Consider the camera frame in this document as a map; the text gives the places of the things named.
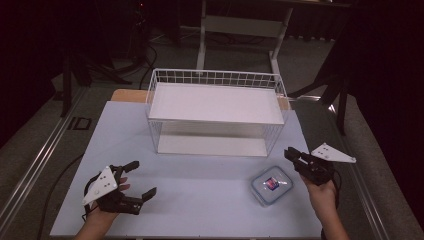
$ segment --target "black stand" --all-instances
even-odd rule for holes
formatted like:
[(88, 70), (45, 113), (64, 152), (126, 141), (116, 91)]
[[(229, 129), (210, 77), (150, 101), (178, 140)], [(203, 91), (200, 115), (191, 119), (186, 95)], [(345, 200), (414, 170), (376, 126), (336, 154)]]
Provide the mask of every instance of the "black stand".
[(63, 101), (61, 117), (65, 117), (72, 106), (72, 73), (74, 74), (78, 84), (81, 86), (90, 86), (91, 79), (87, 66), (92, 67), (99, 73), (119, 84), (132, 84), (124, 79), (111, 73), (104, 67), (94, 63), (90, 58), (83, 54), (75, 54), (71, 51), (66, 51), (63, 61), (63, 92), (60, 100)]
[(349, 81), (350, 81), (349, 77), (342, 77), (340, 75), (330, 75), (325, 78), (315, 79), (315, 81), (312, 84), (296, 92), (289, 93), (288, 96), (291, 98), (298, 98), (301, 95), (304, 95), (316, 88), (319, 88), (324, 85), (328, 85), (324, 93), (322, 94), (319, 102), (326, 107), (330, 107), (330, 105), (337, 98), (337, 95), (340, 95), (336, 124), (340, 133), (342, 135), (345, 135), (344, 117), (346, 113), (346, 102), (347, 102), (347, 92), (348, 92)]

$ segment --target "gray floor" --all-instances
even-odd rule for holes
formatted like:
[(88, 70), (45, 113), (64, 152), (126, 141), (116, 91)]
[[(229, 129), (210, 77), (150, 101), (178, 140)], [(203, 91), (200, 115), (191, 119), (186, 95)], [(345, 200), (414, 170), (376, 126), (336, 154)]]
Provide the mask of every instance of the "gray floor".
[[(205, 69), (234, 70), (249, 72), (270, 72), (267, 51), (274, 47), (274, 40), (265, 39), (254, 45), (222, 45), (225, 38), (209, 35), (206, 50)], [(196, 67), (199, 38), (197, 30), (185, 30), (180, 48), (171, 44), (166, 37), (159, 37), (151, 42), (157, 51), (155, 67), (194, 69)], [(315, 78), (322, 62), (327, 56), (333, 43), (319, 40), (304, 42), (301, 39), (289, 38), (284, 41), (278, 61), (287, 92), (293, 92), (311, 83)], [(96, 120), (101, 114), (105, 102), (110, 99), (113, 91), (118, 88), (138, 88), (145, 68), (124, 78), (133, 84), (117, 85), (97, 74), (91, 88), (85, 90), (82, 101), (77, 105), (72, 116), (92, 118), (93, 124), (88, 131), (67, 130), (55, 146), (50, 160), (44, 167), (27, 200), (11, 222), (4, 239), (36, 239), (42, 207), (52, 181), (60, 171), (76, 156), (84, 152)], [(61, 76), (55, 79), (60, 82)], [(316, 89), (309, 95), (320, 96), (323, 88)], [(0, 150), (0, 203), (6, 204), (16, 184), (21, 179), (30, 164), (48, 140), (51, 132), (60, 122), (61, 103), (47, 102), (40, 111)], [(389, 239), (424, 239), (422, 229), (417, 224), (405, 199), (403, 198), (384, 156), (376, 143), (368, 125), (361, 115), (353, 97), (348, 98), (345, 121), (347, 136), (343, 137), (350, 147), (352, 154), (358, 159), (356, 163), (364, 177), (371, 196), (373, 197)], [(305, 137), (319, 141), (317, 132), (304, 129)], [(72, 180), (78, 164), (75, 164), (62, 177), (53, 192), (42, 239), (50, 239), (49, 232), (58, 213), (67, 188)], [(346, 195), (341, 205), (349, 205)], [(352, 239), (373, 239), (372, 229), (368, 227), (363, 211), (355, 211), (341, 207), (341, 216)]]

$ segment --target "clear plastic lid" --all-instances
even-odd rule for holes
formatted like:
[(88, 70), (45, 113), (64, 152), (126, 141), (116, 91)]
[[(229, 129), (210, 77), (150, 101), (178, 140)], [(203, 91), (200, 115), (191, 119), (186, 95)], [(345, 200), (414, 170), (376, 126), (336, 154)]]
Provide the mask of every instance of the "clear plastic lid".
[(274, 204), (292, 187), (292, 180), (278, 166), (268, 168), (251, 183), (252, 192), (265, 206)]

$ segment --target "cable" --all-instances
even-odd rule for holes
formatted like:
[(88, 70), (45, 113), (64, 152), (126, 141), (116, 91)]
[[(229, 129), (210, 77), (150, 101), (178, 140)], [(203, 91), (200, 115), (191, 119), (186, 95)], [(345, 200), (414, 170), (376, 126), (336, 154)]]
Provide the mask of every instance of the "cable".
[[(340, 190), (342, 189), (342, 175), (339, 173), (339, 171), (334, 170), (334, 173), (339, 176), (339, 184), (337, 184), (334, 176), (330, 181), (333, 181), (334, 187), (336, 188), (336, 209), (339, 208), (339, 196), (340, 196)], [(325, 235), (324, 228), (321, 229), (321, 240), (328, 240), (327, 236)]]
[[(200, 30), (196, 30), (196, 31), (194, 31), (194, 32), (192, 32), (192, 33), (188, 33), (188, 34), (186, 34), (186, 35), (184, 35), (184, 36), (181, 36), (180, 37), (180, 40), (183, 40), (183, 39), (186, 39), (186, 38), (189, 38), (189, 37), (191, 37), (191, 36), (195, 36), (195, 35), (197, 35), (198, 33), (200, 33)], [(172, 41), (158, 41), (159, 39), (161, 39), (161, 38), (163, 38), (163, 37), (166, 37), (166, 35), (165, 34), (161, 34), (161, 35), (159, 35), (159, 36), (157, 36), (157, 37), (154, 37), (154, 38), (152, 38), (152, 39), (150, 39), (149, 40), (149, 42), (151, 42), (151, 43), (155, 43), (155, 44), (162, 44), (162, 45), (171, 45), (171, 44), (174, 44)]]
[[(127, 78), (127, 77), (129, 77), (129, 76), (131, 76), (131, 75), (134, 75), (134, 74), (136, 74), (136, 73), (138, 73), (138, 72), (140, 72), (141, 71), (141, 69), (143, 69), (144, 68), (144, 66), (143, 65), (139, 65), (139, 67), (137, 68), (137, 69), (134, 69), (133, 71), (125, 71), (125, 72), (122, 72), (122, 73), (116, 73), (120, 78), (123, 78), (123, 79), (125, 79), (125, 78)], [(90, 68), (89, 67), (89, 70), (91, 71), (90, 72), (90, 74), (91, 74), (91, 76), (94, 78), (93, 79), (93, 81), (96, 81), (96, 82), (102, 82), (102, 81), (104, 81), (104, 82), (110, 82), (110, 80), (109, 79), (107, 79), (107, 78), (105, 78), (101, 73), (99, 73), (98, 71), (96, 71), (95, 69), (93, 69), (93, 68)]]
[(40, 228), (38, 229), (38, 234), (37, 234), (37, 240), (41, 239), (41, 234), (43, 233), (43, 228), (44, 228), (44, 220), (46, 218), (46, 213), (47, 213), (47, 207), (49, 205), (49, 201), (50, 201), (50, 197), (53, 193), (53, 190), (55, 189), (57, 183), (59, 182), (60, 178), (63, 176), (63, 174), (65, 174), (65, 172), (74, 164), (76, 163), (78, 160), (80, 160), (82, 157), (84, 156), (84, 153), (79, 155), (77, 158), (75, 158), (74, 160), (72, 160), (68, 166), (65, 167), (65, 169), (63, 169), (63, 171), (60, 173), (59, 177), (57, 177), (57, 179), (55, 180), (55, 182), (53, 183), (53, 185), (50, 188), (50, 191), (47, 195), (47, 199), (46, 202), (44, 204), (44, 208), (43, 208), (43, 215), (41, 216), (41, 221), (40, 221)]
[(145, 33), (145, 24), (146, 24), (146, 19), (148, 16), (145, 16), (146, 14), (144, 14), (143, 11), (143, 4), (141, 3), (140, 0), (138, 0), (137, 2), (135, 1), (129, 1), (128, 2), (129, 5), (133, 5), (133, 7), (135, 8), (134, 11), (134, 22), (132, 23), (132, 28), (131, 28), (131, 33), (130, 33), (130, 38), (129, 38), (129, 44), (128, 44), (128, 49), (126, 52), (126, 58), (129, 58), (130, 55), (130, 50), (134, 47), (136, 50), (135, 56), (132, 57), (132, 64), (122, 67), (122, 68), (118, 68), (118, 69), (113, 69), (113, 68), (108, 68), (103, 66), (105, 69), (107, 69), (109, 72), (114, 73), (114, 74), (123, 74), (123, 73), (128, 73), (130, 71), (139, 71), (141, 69), (141, 65), (143, 65), (143, 61), (144, 61), (144, 56), (143, 53), (141, 53), (141, 50), (143, 48), (143, 43), (144, 40), (142, 39), (143, 34)]
[(144, 82), (144, 79), (146, 78), (146, 76), (147, 76), (147, 73), (149, 73), (149, 71), (150, 70), (154, 70), (155, 69), (155, 67), (154, 67), (154, 65), (153, 64), (155, 64), (155, 62), (156, 62), (156, 59), (157, 59), (157, 56), (158, 56), (158, 53), (157, 53), (157, 51), (156, 51), (156, 49), (154, 49), (152, 46), (150, 46), (150, 45), (147, 45), (147, 47), (149, 47), (150, 49), (152, 49), (153, 50), (153, 52), (154, 52), (154, 54), (155, 54), (155, 56), (154, 56), (154, 58), (153, 58), (153, 61), (152, 62), (150, 62), (150, 60), (146, 57), (146, 63), (147, 63), (147, 65), (149, 65), (149, 67), (147, 68), (147, 70), (146, 70), (146, 72), (143, 74), (143, 76), (141, 77), (141, 79), (140, 79), (140, 85), (138, 86), (138, 89), (139, 90), (141, 90), (141, 86), (143, 85), (143, 82)]
[(90, 214), (92, 211), (94, 211), (96, 208), (98, 208), (99, 205), (95, 206), (94, 208), (91, 208), (90, 210), (86, 211), (84, 215), (82, 215), (82, 220), (84, 220), (84, 222), (87, 220), (86, 217), (88, 216), (88, 214)]
[(211, 33), (211, 34), (208, 34), (208, 35), (217, 35), (217, 36), (223, 36), (223, 37), (227, 38), (227, 41), (220, 41), (220, 40), (217, 40), (217, 39), (214, 39), (214, 38), (211, 38), (211, 37), (206, 37), (207, 40), (214, 41), (219, 45), (237, 45), (237, 44), (239, 44), (239, 45), (257, 45), (257, 44), (262, 43), (266, 39), (265, 37), (253, 36), (249, 40), (241, 41), (241, 40), (238, 40), (236, 38), (235, 34)]
[[(90, 188), (90, 185), (91, 185), (93, 182), (95, 182), (95, 181), (97, 180), (97, 178), (99, 178), (100, 174), (101, 174), (101, 173), (97, 174), (96, 176), (92, 177), (92, 178), (88, 181), (88, 183), (85, 185), (85, 188), (84, 188), (84, 195), (83, 195), (83, 196), (86, 196), (86, 195), (87, 195), (87, 193), (88, 193), (88, 189)], [(82, 215), (82, 219), (84, 219), (84, 222), (85, 222), (85, 218), (84, 218), (84, 216), (88, 216), (88, 214), (89, 214), (91, 211), (93, 211), (94, 209), (90, 209), (90, 205), (89, 205), (89, 204), (87, 204), (87, 205), (84, 205), (84, 210), (85, 210), (85, 214), (84, 214), (84, 215)]]

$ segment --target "hand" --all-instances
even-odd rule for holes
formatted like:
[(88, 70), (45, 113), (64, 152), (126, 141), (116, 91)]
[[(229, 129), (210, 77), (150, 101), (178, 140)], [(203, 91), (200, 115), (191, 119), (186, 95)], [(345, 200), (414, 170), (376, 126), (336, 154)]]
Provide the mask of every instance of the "hand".
[(330, 180), (325, 184), (317, 186), (302, 175), (300, 177), (305, 182), (306, 188), (308, 189), (312, 207), (322, 224), (326, 238), (328, 240), (349, 239), (337, 213), (337, 191), (333, 181)]
[(322, 222), (326, 217), (337, 214), (337, 191), (333, 181), (330, 180), (325, 184), (317, 186), (302, 175), (300, 177), (308, 189), (309, 198), (318, 219)]
[[(130, 188), (129, 184), (123, 184), (128, 180), (128, 178), (121, 178), (119, 181), (119, 190), (124, 191)], [(103, 212), (98, 208), (96, 202), (93, 202), (91, 205), (91, 212), (87, 216), (87, 221), (84, 223), (84, 226), (75, 236), (75, 239), (103, 239), (106, 235), (109, 228), (112, 226), (113, 221), (119, 215), (119, 213), (110, 213)]]

